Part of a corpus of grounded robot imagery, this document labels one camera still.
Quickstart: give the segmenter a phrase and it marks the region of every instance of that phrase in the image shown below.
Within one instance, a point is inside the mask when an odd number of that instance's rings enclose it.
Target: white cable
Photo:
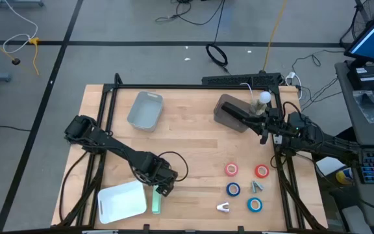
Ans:
[[[297,78],[297,80],[298,80],[298,83],[299,83],[299,86],[300,87],[302,87],[303,85],[301,84],[301,80],[300,80],[300,78],[298,77],[298,75],[295,73],[295,72],[290,72],[286,77],[285,77],[285,84],[286,84],[286,86],[290,86],[290,84],[288,84],[288,79],[291,79],[291,82],[292,82],[292,79],[294,79],[294,78]],[[300,90],[299,91],[299,97],[298,97],[298,100],[301,100],[301,98],[303,97],[303,91],[302,90]]]
[[[251,97],[252,97],[252,100],[253,100],[253,93],[252,93],[251,86],[248,83],[240,83],[239,85],[247,85],[249,87],[249,90],[251,91]]]
[[[12,6],[8,3],[7,0],[4,0],[4,1],[5,1],[6,5],[8,5],[8,7],[13,11],[13,13],[15,13],[15,14],[16,14],[17,16],[19,16],[21,19],[23,19],[23,20],[25,20],[25,21],[27,21],[27,22],[29,22],[29,23],[32,23],[34,26],[36,26],[36,31],[35,31],[35,33],[33,34],[33,36],[30,36],[30,35],[28,35],[28,34],[26,34],[26,33],[21,33],[21,34],[17,34],[17,35],[15,35],[15,36],[9,38],[8,40],[6,40],[6,41],[4,42],[4,44],[3,44],[3,49],[4,49],[5,53],[15,53],[15,52],[19,51],[20,49],[22,49],[22,48],[27,44],[27,42],[28,42],[29,40],[33,39],[33,38],[36,36],[37,31],[38,31],[38,26],[37,26],[37,24],[35,24],[33,21],[31,21],[31,20],[29,20],[29,19],[26,19],[26,18],[24,18],[22,15],[18,14],[18,13],[17,13],[13,8],[12,8]],[[22,46],[20,46],[19,48],[17,48],[16,50],[14,50],[14,51],[7,51],[7,50],[5,49],[5,45],[6,45],[6,43],[9,42],[9,41],[11,41],[12,39],[18,37],[18,36],[26,36],[26,37],[28,38],[28,40],[27,40],[26,42],[24,42],[24,44],[23,44]]]

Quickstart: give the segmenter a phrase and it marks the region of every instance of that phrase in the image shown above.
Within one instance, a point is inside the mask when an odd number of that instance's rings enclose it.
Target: blue tape roll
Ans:
[[[233,192],[231,191],[231,187],[236,187],[236,193],[233,193]],[[239,193],[240,193],[240,187],[239,187],[239,185],[238,185],[237,183],[234,183],[234,182],[229,183],[229,184],[226,186],[226,192],[227,192],[227,194],[228,194],[229,196],[237,196],[237,195],[239,195]]]
[[[259,203],[259,207],[258,209],[255,209],[254,207],[252,207],[252,203],[256,201],[257,203]],[[247,201],[247,208],[252,211],[252,212],[259,212],[262,210],[262,201],[259,199],[259,198],[251,198]]]

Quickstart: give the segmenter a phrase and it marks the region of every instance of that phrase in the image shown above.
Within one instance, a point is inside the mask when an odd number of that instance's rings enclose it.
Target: red tape roll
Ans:
[[[259,164],[255,168],[255,175],[259,178],[265,178],[269,175],[269,169],[263,164]]]
[[[238,173],[238,170],[238,165],[234,164],[233,162],[230,162],[225,166],[225,173],[228,176],[235,176]]]

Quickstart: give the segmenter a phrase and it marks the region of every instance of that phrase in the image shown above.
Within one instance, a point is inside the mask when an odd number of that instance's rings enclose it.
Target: gray plastic bin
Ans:
[[[162,112],[162,96],[141,91],[128,115],[128,122],[136,129],[152,132]]]

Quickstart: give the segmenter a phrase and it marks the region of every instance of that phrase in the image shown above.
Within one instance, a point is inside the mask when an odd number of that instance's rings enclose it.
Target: desk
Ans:
[[[102,88],[102,85],[86,86],[79,114],[96,118]],[[148,90],[164,98],[164,109],[153,133],[136,130],[127,122],[129,110],[139,91],[132,88],[118,90],[112,122],[113,137],[135,150],[155,154],[177,151],[186,159],[190,173],[184,181],[175,183],[167,198],[162,198],[161,214],[152,214],[152,187],[145,186],[148,209],[144,214],[110,224],[101,224],[97,219],[96,228],[142,229],[144,224],[150,224],[151,229],[234,231],[238,226],[244,226],[246,231],[286,230],[277,171],[269,167],[270,173],[265,179],[257,179],[254,173],[258,164],[269,166],[269,160],[273,156],[272,139],[266,145],[260,145],[259,136],[254,132],[247,130],[238,133],[213,120],[213,109],[220,95],[230,94],[249,102],[251,96],[248,90]],[[254,91],[254,95],[258,95],[258,90]],[[280,96],[282,101],[299,104],[297,90],[292,86],[281,87]],[[65,173],[82,153],[80,146],[71,147]],[[165,158],[172,169],[178,171],[180,176],[184,175],[185,165],[178,157],[165,155]],[[80,198],[87,162],[86,157],[69,176],[64,189],[64,215]],[[235,162],[239,167],[239,172],[234,177],[227,177],[224,173],[224,166],[229,162]],[[302,201],[319,223],[327,227],[313,164],[300,157],[294,157],[293,162]],[[263,192],[251,192],[253,179],[263,184]],[[129,181],[134,181],[134,177],[127,161],[108,152],[102,189]],[[235,198],[229,197],[225,192],[226,185],[233,181],[241,186],[241,194]],[[246,201],[254,196],[259,197],[264,204],[260,213],[251,213],[247,209]],[[230,213],[216,210],[216,205],[225,201],[230,203]],[[91,202],[92,199],[89,199],[84,224],[88,220]],[[294,211],[293,203],[290,204],[290,209]],[[59,223],[58,203],[52,223]]]
[[[366,120],[358,108],[355,99],[353,98],[353,87],[347,78],[349,68],[347,67],[346,63],[343,62],[337,63],[335,68],[340,86],[342,87],[344,100],[347,105],[347,110],[349,111],[357,142],[362,146],[374,146],[374,123],[369,123]],[[363,200],[374,205],[374,185],[362,183],[357,170],[353,170],[353,177],[355,179],[359,196]],[[361,203],[360,206],[363,210],[366,222],[369,224],[369,226],[374,227],[374,209],[364,205],[363,203]]]
[[[349,111],[350,120],[355,131],[357,142],[362,146],[374,146],[374,123],[369,123],[353,97],[353,87],[347,78],[349,68],[346,63],[337,63],[335,66],[337,78],[342,87],[342,92]]]

